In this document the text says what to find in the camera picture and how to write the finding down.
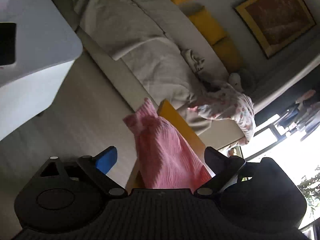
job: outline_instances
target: black tablet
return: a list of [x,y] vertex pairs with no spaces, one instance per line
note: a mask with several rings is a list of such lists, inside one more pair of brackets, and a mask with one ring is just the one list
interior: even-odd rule
[[0,67],[16,62],[16,29],[15,23],[0,23]]

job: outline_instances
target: tabletop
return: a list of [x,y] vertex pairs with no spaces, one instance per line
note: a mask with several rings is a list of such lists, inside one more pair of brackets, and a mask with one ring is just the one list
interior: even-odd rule
[[77,59],[82,44],[51,0],[0,0],[0,22],[15,22],[16,63],[0,69],[0,87]]

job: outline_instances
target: framed picture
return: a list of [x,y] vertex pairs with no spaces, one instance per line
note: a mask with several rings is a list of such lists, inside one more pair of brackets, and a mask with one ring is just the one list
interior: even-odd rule
[[247,0],[235,10],[267,58],[316,25],[303,0]]

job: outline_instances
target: pink garment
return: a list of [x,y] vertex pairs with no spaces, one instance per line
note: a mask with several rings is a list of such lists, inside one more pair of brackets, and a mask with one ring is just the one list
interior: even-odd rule
[[177,129],[158,116],[150,99],[124,122],[134,134],[146,188],[190,188],[194,192],[211,179]]

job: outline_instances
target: gray wall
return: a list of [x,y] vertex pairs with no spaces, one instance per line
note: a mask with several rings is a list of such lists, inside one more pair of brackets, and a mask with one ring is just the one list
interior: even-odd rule
[[[256,42],[242,19],[234,11],[234,7],[245,0],[196,0],[206,6],[223,28],[229,33],[235,45],[244,58],[247,68],[255,75],[257,80],[267,82],[270,75],[274,75],[278,69],[283,69],[297,58],[303,50],[319,37],[319,27],[315,26],[298,40],[287,46],[281,52],[267,59],[259,44]],[[316,22],[320,22],[320,0],[305,0]],[[299,63],[295,69],[302,69],[304,63]]]

